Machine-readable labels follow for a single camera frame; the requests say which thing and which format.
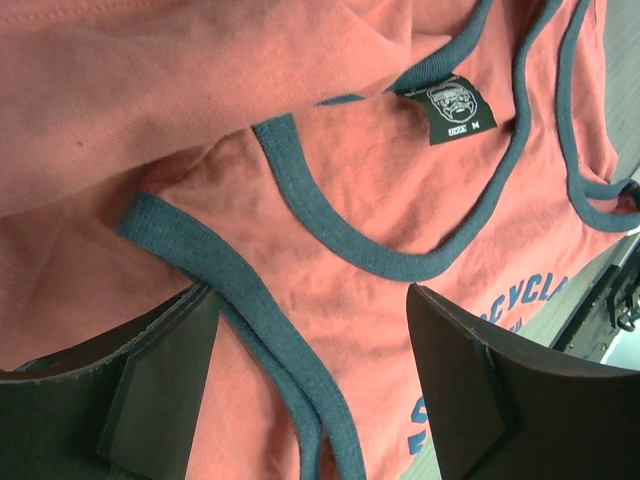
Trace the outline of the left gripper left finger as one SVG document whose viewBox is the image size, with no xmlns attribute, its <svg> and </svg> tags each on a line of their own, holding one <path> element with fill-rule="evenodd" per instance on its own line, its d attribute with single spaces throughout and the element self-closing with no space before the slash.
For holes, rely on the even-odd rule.
<svg viewBox="0 0 640 480">
<path fill-rule="evenodd" d="M 183 479 L 219 299 L 198 283 L 1 374 L 4 479 Z"/>
</svg>

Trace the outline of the red tank top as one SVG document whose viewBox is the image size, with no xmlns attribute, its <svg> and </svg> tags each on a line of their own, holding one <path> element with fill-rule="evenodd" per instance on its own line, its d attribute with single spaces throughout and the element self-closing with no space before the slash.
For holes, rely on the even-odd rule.
<svg viewBox="0 0 640 480">
<path fill-rule="evenodd" d="M 411 284 L 517 331 L 639 223 L 603 1 L 5 1 L 1 372 L 194 284 L 186 479 L 396 479 Z"/>
</svg>

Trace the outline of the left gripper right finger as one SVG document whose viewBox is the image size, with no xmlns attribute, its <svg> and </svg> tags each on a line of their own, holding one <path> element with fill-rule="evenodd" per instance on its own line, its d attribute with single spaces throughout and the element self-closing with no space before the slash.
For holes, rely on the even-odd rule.
<svg viewBox="0 0 640 480">
<path fill-rule="evenodd" d="M 408 328 L 445 479 L 635 479 L 639 374 L 578 359 L 410 286 Z"/>
</svg>

